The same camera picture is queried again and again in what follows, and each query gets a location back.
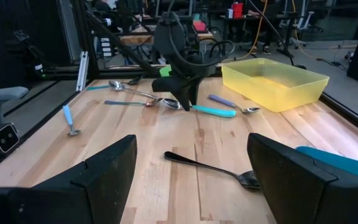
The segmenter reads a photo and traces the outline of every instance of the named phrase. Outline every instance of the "teal object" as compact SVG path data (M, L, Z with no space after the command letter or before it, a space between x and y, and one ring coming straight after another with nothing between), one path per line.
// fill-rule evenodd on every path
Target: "teal object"
M100 90L100 89L104 89L104 88L110 88L109 85L105 85L105 86L91 86L91 87L88 87L86 90Z
M354 175L358 175L358 161L349 159L343 156L335 155L329 152L324 152L308 146L300 146L296 148L297 151L311 156L315 159L323 161L329 165L346 170Z
M220 109L209 108L206 106L198 106L198 105L194 105L194 106L192 106L192 108L195 110L204 112L204 113L221 116L223 118L232 118L232 117L236 116L236 111L234 111L234 110L220 110Z

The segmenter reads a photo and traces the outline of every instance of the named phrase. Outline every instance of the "teal spoon handle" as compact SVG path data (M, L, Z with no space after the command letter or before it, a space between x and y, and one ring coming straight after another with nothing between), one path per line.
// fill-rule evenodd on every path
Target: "teal spoon handle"
M236 115L236 111L234 111L234 110L221 110L221 109L210 108L210 107L206 107L206 106L198 106L198 105L193 105L192 108L194 110L198 110L198 111L201 111L204 113L213 114L213 115L220 116L223 118L233 118Z

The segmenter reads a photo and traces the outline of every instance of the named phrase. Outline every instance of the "chair armrest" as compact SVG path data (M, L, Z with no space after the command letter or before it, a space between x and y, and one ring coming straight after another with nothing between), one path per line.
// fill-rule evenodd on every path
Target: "chair armrest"
M22 98L28 92L27 88L21 86L0 89L0 104L9 100Z
M307 29L309 26L310 17L314 14L313 11L309 12L308 18L306 19L306 22L301 26L301 30Z

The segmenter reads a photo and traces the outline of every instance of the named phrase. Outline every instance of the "wooden tabletop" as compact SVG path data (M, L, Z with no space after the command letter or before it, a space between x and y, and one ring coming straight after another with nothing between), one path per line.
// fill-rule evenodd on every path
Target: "wooden tabletop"
M137 87L151 93L151 80ZM97 80L94 86L106 85ZM155 93L172 97L169 93ZM221 78L207 78L198 103L225 108L209 94L235 101L240 107L258 106L226 88ZM174 111L162 103L152 108L109 106L104 100L148 99L128 91L84 91L70 102L76 128L68 137L63 111L0 164L0 186L31 187L92 156L117 140L137 136L137 164L121 223L125 224L274 224L261 193L243 189L235 179L202 168L166 161L165 151L236 173L251 170L247 136L251 132L290 147L314 146L358 159L358 129L321 102L273 113L220 118L195 111Z
M132 32L147 32L147 30L144 29L144 27L138 27ZM205 38L213 38L213 35L212 33L208 32L206 34L198 34L198 38L200 38L200 40L203 40ZM124 44L152 44L154 42L154 37L152 37L151 35L128 35L121 37L121 41Z

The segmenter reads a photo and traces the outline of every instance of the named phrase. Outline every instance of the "green object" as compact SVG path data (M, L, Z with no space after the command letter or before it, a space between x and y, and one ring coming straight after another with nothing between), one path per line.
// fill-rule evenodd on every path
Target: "green object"
M161 77L168 77L169 76L169 72L171 72L171 65L167 65L166 67L163 67L160 69L160 75Z

